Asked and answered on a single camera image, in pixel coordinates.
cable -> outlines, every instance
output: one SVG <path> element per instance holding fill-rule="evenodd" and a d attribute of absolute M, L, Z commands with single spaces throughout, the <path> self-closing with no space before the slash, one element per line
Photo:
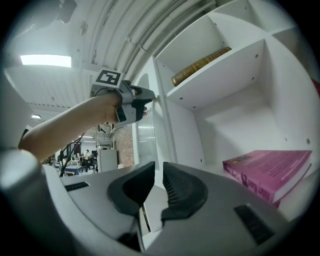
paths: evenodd
<path fill-rule="evenodd" d="M 94 94 L 94 96 L 93 96 L 93 97 L 96 97 L 96 96 L 97 96 L 97 94 L 98 94 L 100 91 L 102 91 L 102 90 L 110 90 L 110 89 L 109 89 L 109 88 L 107 88 L 107 87 L 101 88 L 101 89 L 99 89 L 99 90 Z"/>
<path fill-rule="evenodd" d="M 65 148 L 62 150 L 63 155 L 65 155 L 65 150 L 66 150 L 67 147 L 69 147 L 69 145 L 71 145 L 72 143 L 74 143 L 74 141 L 73 141 L 73 142 L 70 142 L 69 144 L 67 144 L 67 145 L 65 146 Z"/>
<path fill-rule="evenodd" d="M 75 141 L 76 144 L 74 145 L 73 149 L 72 149 L 71 152 L 69 153 L 68 158 L 66 159 L 65 164 L 64 164 L 64 166 L 63 166 L 62 169 L 61 169 L 61 172 L 60 172 L 59 177 L 63 177 L 63 176 L 64 176 L 64 174 L 65 174 L 65 169 L 66 169 L 66 167 L 67 167 L 67 164 L 68 164 L 68 162 L 69 162 L 69 159 L 70 159 L 70 157 L 71 157 L 71 154 L 73 153 L 73 151 L 75 150 L 76 146 L 79 144 L 80 140 L 82 139 L 82 137 L 83 137 L 84 135 L 85 135 L 85 134 L 83 133 L 83 134 L 81 135 L 81 137 L 78 138 L 78 139 Z"/>

fluorescent light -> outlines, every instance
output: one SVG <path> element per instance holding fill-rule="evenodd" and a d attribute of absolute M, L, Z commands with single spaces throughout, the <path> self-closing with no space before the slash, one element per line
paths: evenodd
<path fill-rule="evenodd" d="M 33 114 L 31 118 L 41 119 L 41 116 L 39 114 Z"/>
<path fill-rule="evenodd" d="M 71 68 L 71 57 L 49 54 L 31 54 L 20 56 L 23 65 L 48 65 Z"/>

gold object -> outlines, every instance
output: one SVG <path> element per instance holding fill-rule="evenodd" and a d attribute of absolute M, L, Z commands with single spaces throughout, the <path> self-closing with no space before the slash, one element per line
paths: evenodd
<path fill-rule="evenodd" d="M 208 56 L 205 56 L 202 59 L 199 59 L 198 61 L 191 64 L 190 66 L 187 66 L 184 70 L 180 71 L 179 73 L 177 73 L 171 78 L 173 85 L 178 86 L 182 81 L 186 80 L 193 73 L 197 72 L 199 69 L 203 68 L 205 65 L 212 62 L 213 60 L 220 57 L 221 55 L 229 52 L 230 50 L 232 50 L 230 47 L 225 47 L 223 49 L 217 50 L 209 54 Z"/>

white shelf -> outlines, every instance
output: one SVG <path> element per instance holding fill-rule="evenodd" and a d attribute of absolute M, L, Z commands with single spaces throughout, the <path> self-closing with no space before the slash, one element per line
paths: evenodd
<path fill-rule="evenodd" d="M 235 0 L 215 9 L 214 12 L 241 19 L 267 32 L 295 26 L 295 22 L 286 11 L 272 0 Z"/>
<path fill-rule="evenodd" d="M 313 151 L 299 185 L 305 199 L 294 202 L 292 192 L 280 205 L 290 220 L 303 212 L 320 166 L 320 99 L 311 81 L 320 82 L 319 69 L 295 26 L 270 1 L 235 0 L 195 21 L 149 63 L 164 161 L 224 175 L 222 161 L 253 150 Z M 232 50 L 173 86 L 177 72 L 224 46 Z"/>
<path fill-rule="evenodd" d="M 168 100 L 193 111 L 254 83 L 263 47 L 264 41 L 260 40 L 225 53 L 172 89 Z"/>
<path fill-rule="evenodd" d="M 156 60 L 176 74 L 223 47 L 225 46 L 216 26 L 205 15 L 177 35 L 159 53 Z"/>
<path fill-rule="evenodd" d="M 272 35 L 298 59 L 311 78 L 320 82 L 316 56 L 298 27 L 280 29 Z"/>

hand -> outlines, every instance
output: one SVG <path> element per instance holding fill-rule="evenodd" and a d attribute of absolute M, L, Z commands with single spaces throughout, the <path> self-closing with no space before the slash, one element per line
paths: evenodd
<path fill-rule="evenodd" d="M 102 124 L 105 122 L 116 124 L 118 122 L 116 109 L 121 105 L 121 99 L 116 92 L 110 91 L 107 94 L 90 98 L 89 101 L 91 101 L 91 104 L 93 104 L 89 106 L 89 108 L 92 108 L 95 114 L 98 115 L 97 124 Z"/>

